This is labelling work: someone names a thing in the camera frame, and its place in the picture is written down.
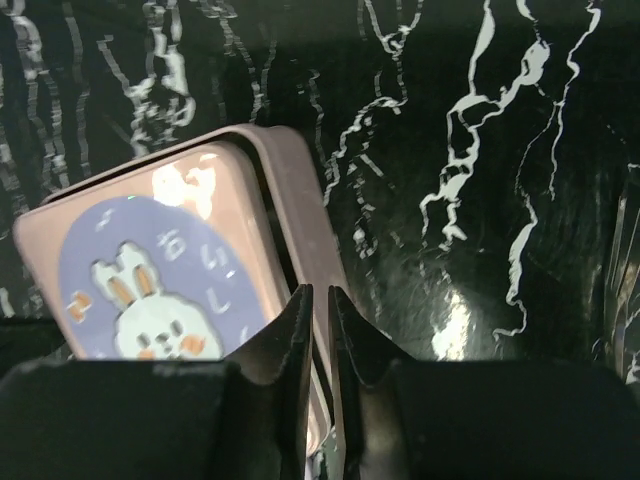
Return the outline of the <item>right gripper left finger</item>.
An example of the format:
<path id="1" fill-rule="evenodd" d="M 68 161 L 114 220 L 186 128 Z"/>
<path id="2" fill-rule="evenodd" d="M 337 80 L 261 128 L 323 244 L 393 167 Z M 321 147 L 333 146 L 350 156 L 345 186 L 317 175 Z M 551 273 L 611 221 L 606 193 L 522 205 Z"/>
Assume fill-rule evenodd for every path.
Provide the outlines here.
<path id="1" fill-rule="evenodd" d="M 221 361 L 41 358 L 1 381 L 5 479 L 301 479 L 313 289 Z"/>

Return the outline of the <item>clear plastic tongs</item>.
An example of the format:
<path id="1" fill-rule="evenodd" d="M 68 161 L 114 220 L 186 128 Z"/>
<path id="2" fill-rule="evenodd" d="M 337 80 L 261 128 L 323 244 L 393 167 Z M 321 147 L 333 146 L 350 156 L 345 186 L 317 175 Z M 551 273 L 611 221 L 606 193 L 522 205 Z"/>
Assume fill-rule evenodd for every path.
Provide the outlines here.
<path id="1" fill-rule="evenodd" d="M 630 164 L 615 203 L 604 263 L 596 358 L 639 384 L 639 165 Z"/>

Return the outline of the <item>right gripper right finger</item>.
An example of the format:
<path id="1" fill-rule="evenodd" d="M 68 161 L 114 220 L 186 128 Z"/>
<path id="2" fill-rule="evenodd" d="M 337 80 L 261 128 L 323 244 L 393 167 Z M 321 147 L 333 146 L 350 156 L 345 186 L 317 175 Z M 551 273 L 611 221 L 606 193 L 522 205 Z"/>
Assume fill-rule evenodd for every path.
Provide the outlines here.
<path id="1" fill-rule="evenodd" d="M 422 361 L 328 291 L 345 479 L 635 479 L 639 407 L 610 370 Z"/>

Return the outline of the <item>pink tin lid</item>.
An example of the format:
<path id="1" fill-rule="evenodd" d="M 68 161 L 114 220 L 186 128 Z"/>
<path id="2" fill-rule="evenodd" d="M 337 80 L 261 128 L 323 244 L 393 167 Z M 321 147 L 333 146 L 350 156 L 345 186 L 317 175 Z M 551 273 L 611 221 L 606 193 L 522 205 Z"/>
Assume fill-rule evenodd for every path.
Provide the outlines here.
<path id="1" fill-rule="evenodd" d="M 299 133 L 216 130 L 53 194 L 12 231 L 63 361 L 221 361 L 311 286 L 306 458 L 325 440 L 327 290 L 345 276 Z"/>

